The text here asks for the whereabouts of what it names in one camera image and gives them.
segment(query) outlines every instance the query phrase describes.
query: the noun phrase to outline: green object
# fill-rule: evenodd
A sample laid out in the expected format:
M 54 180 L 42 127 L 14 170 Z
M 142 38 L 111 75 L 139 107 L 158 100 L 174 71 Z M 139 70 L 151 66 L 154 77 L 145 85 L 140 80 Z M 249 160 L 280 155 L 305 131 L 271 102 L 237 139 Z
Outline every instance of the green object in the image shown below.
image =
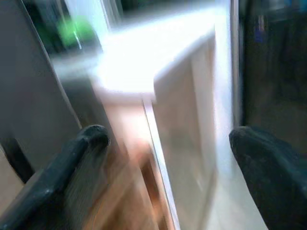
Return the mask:
M 57 28 L 64 46 L 80 44 L 95 38 L 94 29 L 82 18 L 66 17 L 59 22 Z

